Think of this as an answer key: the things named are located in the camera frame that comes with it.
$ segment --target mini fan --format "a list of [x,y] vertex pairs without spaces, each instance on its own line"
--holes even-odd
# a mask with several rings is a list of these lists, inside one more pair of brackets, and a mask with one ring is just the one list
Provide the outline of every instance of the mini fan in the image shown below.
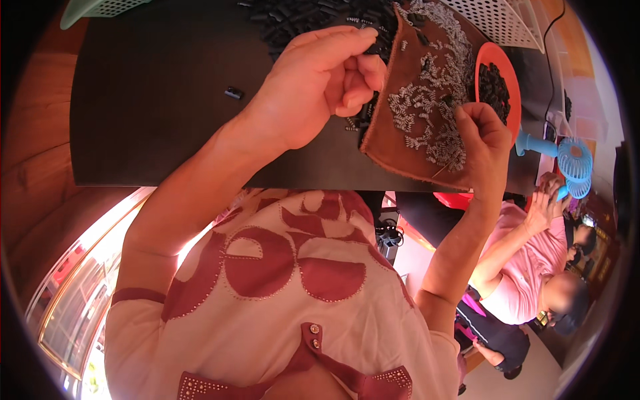
[[568,193],[577,199],[589,193],[593,156],[582,140],[565,138],[556,145],[549,140],[536,139],[520,128],[515,145],[518,156],[523,156],[524,150],[533,150],[549,157],[557,157],[558,168],[566,179],[566,185],[558,191],[558,200],[564,199]]

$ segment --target left hand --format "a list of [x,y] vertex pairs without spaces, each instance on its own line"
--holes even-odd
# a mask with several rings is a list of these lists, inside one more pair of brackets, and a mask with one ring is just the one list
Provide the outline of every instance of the left hand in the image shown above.
[[543,180],[531,195],[529,212],[522,225],[530,236],[535,236],[551,227],[551,221],[556,217],[558,205],[556,200],[561,183]]
[[331,115],[360,112],[387,74],[379,56],[362,54],[376,36],[373,28],[334,26],[293,39],[239,115],[253,127],[243,141],[282,153],[308,144]]
[[[553,172],[545,172],[545,174],[540,177],[539,190],[544,191],[548,189],[551,193],[553,193],[556,189],[559,189],[563,185],[564,179],[560,175]],[[556,202],[556,206],[554,207],[553,211],[554,218],[562,216],[564,209],[569,206],[571,199],[571,195],[567,195],[561,201]]]

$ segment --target wooden wall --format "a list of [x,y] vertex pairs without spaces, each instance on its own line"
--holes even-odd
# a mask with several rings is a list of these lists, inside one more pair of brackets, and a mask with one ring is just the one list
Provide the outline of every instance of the wooden wall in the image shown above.
[[28,61],[3,134],[2,240],[23,308],[60,255],[135,190],[74,183],[69,107],[88,20],[62,31],[60,17],[61,11]]

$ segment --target right hand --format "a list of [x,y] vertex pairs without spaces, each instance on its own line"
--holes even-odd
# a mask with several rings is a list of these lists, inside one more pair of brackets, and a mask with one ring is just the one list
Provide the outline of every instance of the right hand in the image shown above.
[[507,185],[511,131],[487,103],[467,103],[454,110],[476,201],[499,207]]
[[363,54],[377,36],[374,28],[334,26],[291,40],[239,115],[253,127],[243,142],[279,156],[308,144],[330,116],[360,112],[387,75],[380,56]]
[[560,209],[562,215],[562,203],[558,206],[558,190],[562,186],[561,180],[543,180],[531,195],[531,206],[527,217],[522,223],[531,236],[551,227],[551,221],[558,217],[557,210]]

